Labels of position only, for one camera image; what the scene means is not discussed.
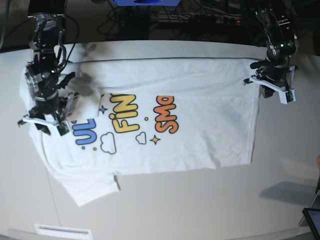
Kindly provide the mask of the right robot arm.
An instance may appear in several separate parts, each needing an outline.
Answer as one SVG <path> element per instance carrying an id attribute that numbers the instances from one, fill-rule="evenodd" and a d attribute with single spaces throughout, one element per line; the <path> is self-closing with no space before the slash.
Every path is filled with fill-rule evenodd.
<path id="1" fill-rule="evenodd" d="M 51 127 L 56 128 L 61 136 L 70 131 L 67 118 L 79 96 L 77 92 L 68 93 L 67 96 L 59 94 L 76 76 L 75 72 L 71 72 L 59 80 L 70 62 L 64 45 L 66 6 L 65 0 L 31 0 L 27 12 L 27 16 L 36 21 L 29 41 L 33 59 L 24 71 L 34 105 L 17 124 L 34 124 L 47 135 L 51 134 Z"/>

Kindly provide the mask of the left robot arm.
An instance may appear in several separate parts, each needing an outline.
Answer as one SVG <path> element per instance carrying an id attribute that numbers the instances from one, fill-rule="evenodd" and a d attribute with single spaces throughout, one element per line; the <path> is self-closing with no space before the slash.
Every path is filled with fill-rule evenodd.
<path id="1" fill-rule="evenodd" d="M 296 101 L 292 82 L 296 65 L 290 64 L 290 57 L 298 51 L 298 38 L 288 17 L 286 6 L 281 0 L 258 0 L 256 18 L 262 23 L 266 35 L 266 57 L 250 64 L 255 74 L 243 81 L 244 85 L 259 85 L 264 98 L 279 95 L 282 104 Z"/>

